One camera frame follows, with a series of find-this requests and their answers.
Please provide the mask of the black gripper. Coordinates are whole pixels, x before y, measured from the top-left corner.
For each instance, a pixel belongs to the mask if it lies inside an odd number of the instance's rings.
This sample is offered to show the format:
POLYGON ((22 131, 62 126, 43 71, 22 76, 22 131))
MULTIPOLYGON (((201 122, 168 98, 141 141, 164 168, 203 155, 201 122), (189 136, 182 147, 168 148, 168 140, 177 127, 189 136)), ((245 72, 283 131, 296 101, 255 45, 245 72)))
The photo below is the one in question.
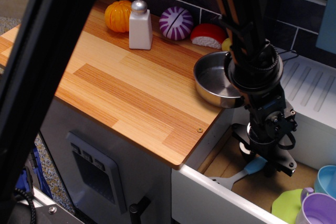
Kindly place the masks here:
POLYGON ((288 176, 294 174, 297 163, 289 153, 296 145, 292 133, 272 137, 258 126, 238 123, 233 124, 231 129, 232 136, 240 141, 239 150, 247 164, 257 158, 256 154, 268 161, 264 167, 265 177, 273 177, 277 171, 288 176))

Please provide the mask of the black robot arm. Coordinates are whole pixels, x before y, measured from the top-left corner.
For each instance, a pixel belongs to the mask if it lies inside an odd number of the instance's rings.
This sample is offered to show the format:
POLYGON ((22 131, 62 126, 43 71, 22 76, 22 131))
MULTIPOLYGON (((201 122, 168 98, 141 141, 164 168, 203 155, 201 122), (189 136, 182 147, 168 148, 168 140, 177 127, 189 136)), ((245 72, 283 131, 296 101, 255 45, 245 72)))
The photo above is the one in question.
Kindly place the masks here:
POLYGON ((259 0, 217 0, 221 23, 232 42, 225 74, 249 111, 248 125, 233 124, 233 137, 288 176, 297 163, 290 155, 296 140, 295 110, 280 83, 284 65, 266 38, 259 0))

